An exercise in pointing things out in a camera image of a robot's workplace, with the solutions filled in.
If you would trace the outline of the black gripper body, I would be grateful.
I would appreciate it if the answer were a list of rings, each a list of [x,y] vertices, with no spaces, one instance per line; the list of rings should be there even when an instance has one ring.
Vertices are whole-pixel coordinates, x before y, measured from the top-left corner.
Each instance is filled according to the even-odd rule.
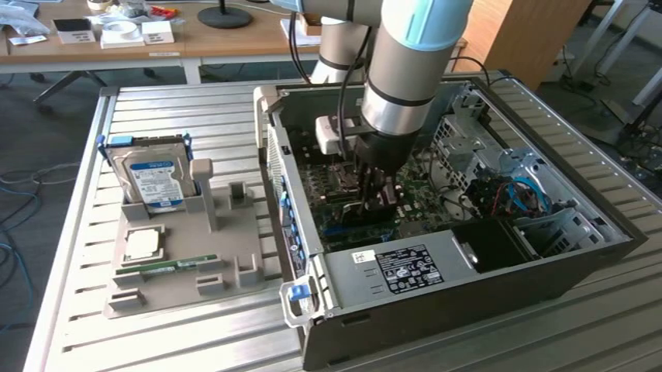
[[[411,154],[415,145],[415,133],[391,136],[380,132],[359,135],[355,154],[368,167],[376,167],[386,174],[395,174]]]

